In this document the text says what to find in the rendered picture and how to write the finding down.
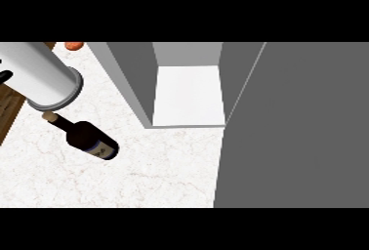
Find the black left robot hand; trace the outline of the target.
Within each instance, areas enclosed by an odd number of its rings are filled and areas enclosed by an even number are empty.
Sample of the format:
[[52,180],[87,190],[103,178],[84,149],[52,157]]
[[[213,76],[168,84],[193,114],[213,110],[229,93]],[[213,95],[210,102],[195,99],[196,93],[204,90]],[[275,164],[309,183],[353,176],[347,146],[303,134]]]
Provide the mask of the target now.
[[10,70],[3,70],[0,72],[0,84],[3,84],[13,76],[13,72]]

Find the dark wine bottle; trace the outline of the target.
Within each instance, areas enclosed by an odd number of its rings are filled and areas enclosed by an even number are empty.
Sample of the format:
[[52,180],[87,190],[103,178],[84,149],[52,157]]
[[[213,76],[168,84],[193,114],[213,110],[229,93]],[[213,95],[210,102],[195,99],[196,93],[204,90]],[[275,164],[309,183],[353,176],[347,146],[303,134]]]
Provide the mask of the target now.
[[118,143],[90,124],[89,121],[71,122],[61,114],[46,111],[41,118],[66,133],[66,143],[94,157],[111,160],[120,151]]

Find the grey open cabinet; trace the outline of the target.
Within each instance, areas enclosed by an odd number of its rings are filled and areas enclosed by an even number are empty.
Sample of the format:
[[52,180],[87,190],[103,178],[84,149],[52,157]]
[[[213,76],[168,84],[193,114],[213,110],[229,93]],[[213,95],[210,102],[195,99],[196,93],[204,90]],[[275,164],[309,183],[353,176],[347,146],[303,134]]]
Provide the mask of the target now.
[[89,47],[145,128],[226,126],[263,42],[92,42]]

